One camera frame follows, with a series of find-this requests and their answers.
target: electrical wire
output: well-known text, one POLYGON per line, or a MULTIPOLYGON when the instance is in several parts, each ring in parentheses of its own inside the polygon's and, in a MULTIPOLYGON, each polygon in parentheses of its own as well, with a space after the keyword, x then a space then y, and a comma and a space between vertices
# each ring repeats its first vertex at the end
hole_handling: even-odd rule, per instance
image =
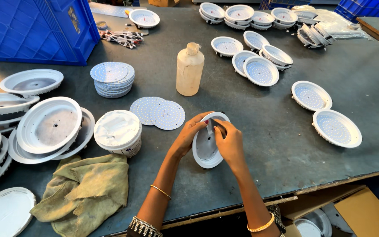
POLYGON ((115 41, 118 44, 130 49, 136 48, 137 45, 140 45, 139 42, 144 41, 143 34, 126 30, 99 31, 99 35, 101 39, 104 39, 108 42, 115 41))

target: plastic bottle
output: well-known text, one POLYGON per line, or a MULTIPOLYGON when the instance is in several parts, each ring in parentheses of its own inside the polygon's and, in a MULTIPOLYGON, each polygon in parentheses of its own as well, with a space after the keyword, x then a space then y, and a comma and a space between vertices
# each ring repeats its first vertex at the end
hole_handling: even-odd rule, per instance
POLYGON ((204 67, 204 55, 199 51, 201 45, 188 43, 187 48, 178 53, 176 60, 176 90, 185 96, 198 92, 204 67))

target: plastic bag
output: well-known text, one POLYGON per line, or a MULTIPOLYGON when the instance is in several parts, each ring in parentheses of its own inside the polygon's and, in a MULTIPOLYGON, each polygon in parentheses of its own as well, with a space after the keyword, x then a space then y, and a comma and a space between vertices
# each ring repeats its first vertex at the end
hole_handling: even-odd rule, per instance
POLYGON ((311 11, 318 14, 318 16, 314 19, 321 21, 320 26, 323 27, 324 30, 326 30, 335 39, 365 38, 368 40, 373 40, 370 35, 361 30, 361 27, 358 24, 351 23, 333 11, 315 9, 309 5, 295 6, 292 7, 292 10, 311 11))

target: woman's right hand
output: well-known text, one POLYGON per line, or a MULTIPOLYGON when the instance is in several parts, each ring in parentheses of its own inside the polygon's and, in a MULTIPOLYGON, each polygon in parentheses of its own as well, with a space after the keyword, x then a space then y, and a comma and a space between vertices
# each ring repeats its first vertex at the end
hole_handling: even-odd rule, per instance
POLYGON ((215 119, 223 128, 214 127, 214 135, 218 151, 223 159, 229 164, 230 169, 235 173, 246 168, 245 156, 242 145, 242 132, 236 129, 228 121, 215 119))

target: hand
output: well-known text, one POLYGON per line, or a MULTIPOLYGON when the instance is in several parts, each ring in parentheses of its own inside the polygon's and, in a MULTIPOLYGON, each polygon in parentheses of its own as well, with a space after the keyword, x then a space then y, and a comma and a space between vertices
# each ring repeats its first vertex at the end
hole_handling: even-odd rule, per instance
POLYGON ((208 120, 201 120, 212 112, 214 111, 200 113, 187 121, 169 150, 176 152, 180 158, 185 156, 192 148, 192 140, 194 139, 195 134, 208 125, 208 120))
POLYGON ((242 132, 236 129, 233 124, 228 121, 218 119, 215 119, 214 121, 225 129, 216 126, 213 128, 218 151, 234 173, 242 171, 246 168, 242 145, 242 132))

